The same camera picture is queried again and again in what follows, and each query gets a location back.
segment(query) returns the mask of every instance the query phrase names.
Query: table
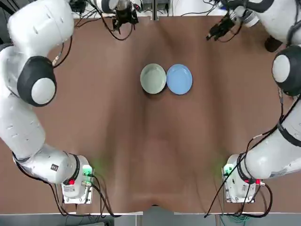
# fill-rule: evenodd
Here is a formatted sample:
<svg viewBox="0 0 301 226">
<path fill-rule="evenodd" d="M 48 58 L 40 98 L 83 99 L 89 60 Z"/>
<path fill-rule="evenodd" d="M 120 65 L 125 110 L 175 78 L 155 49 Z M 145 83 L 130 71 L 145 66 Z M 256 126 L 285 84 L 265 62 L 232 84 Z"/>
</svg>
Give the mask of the table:
<svg viewBox="0 0 301 226">
<path fill-rule="evenodd" d="M 269 35 L 257 25 L 228 43 L 206 41 L 219 19 L 140 19 L 122 42 L 101 21 L 75 31 L 70 55 L 55 70 L 56 98 L 35 111 L 48 144 L 86 156 L 104 177 L 115 213 L 144 211 L 153 204 L 206 212 L 227 158 L 276 123 L 275 54 L 263 46 Z M 128 30 L 123 26 L 122 35 Z M 173 64 L 186 65 L 192 89 L 184 96 L 168 89 L 147 95 L 139 78 L 149 63 L 166 71 Z M 285 99 L 286 109 L 291 102 Z M 0 213 L 57 213 L 48 186 L 23 176 L 2 141 L 0 147 Z M 301 212 L 298 178 L 291 174 L 267 181 L 274 193 L 272 212 Z M 237 209 L 225 205 L 224 211 Z M 215 202 L 213 213 L 221 211 Z M 263 212 L 261 197 L 246 211 Z M 99 213 L 98 195 L 78 212 Z"/>
</svg>

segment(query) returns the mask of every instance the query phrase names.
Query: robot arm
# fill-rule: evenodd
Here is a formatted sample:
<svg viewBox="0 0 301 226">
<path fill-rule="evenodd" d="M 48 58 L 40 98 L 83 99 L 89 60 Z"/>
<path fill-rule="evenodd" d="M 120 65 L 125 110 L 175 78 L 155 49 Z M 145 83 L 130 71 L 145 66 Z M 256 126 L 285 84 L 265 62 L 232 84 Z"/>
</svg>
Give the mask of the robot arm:
<svg viewBox="0 0 301 226">
<path fill-rule="evenodd" d="M 45 132 L 32 106 L 45 106 L 56 93 L 49 51 L 71 37 L 72 11 L 64 0 L 38 0 L 10 17 L 12 44 L 0 48 L 0 137 L 28 173 L 62 184 L 65 201 L 85 203 L 92 168 L 83 156 L 45 144 Z"/>
<path fill-rule="evenodd" d="M 222 0 L 229 7 L 245 4 L 243 0 Z M 278 87 L 287 95 L 301 94 L 301 30 L 290 34 L 300 20 L 300 6 L 295 0 L 249 0 L 247 9 L 254 10 L 257 17 L 275 39 L 284 43 L 291 36 L 291 43 L 280 51 L 273 62 L 272 73 Z M 254 179 L 268 179 L 283 176 L 301 170 L 301 102 L 299 98 L 289 111 L 287 118 L 279 122 L 277 129 L 252 148 L 246 155 L 232 155 L 223 167 L 223 173 L 237 169 L 229 176 L 226 186 L 227 202 L 245 202 L 252 200 L 255 193 Z"/>
</svg>

